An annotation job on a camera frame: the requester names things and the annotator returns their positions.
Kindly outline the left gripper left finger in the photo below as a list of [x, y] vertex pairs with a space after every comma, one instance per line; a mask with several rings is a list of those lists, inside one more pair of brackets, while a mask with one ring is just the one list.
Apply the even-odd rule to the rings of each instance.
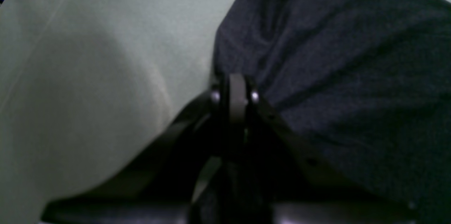
[[85, 194], [114, 200], [190, 200], [205, 163], [218, 153], [229, 79], [221, 76], [116, 175]]

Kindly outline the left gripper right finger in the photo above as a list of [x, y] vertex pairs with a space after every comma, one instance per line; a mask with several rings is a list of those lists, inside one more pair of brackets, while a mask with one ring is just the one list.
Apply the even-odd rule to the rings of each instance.
[[295, 134], [242, 74], [229, 76], [229, 124], [247, 133], [243, 145], [273, 201], [383, 202], [335, 170], [308, 140]]

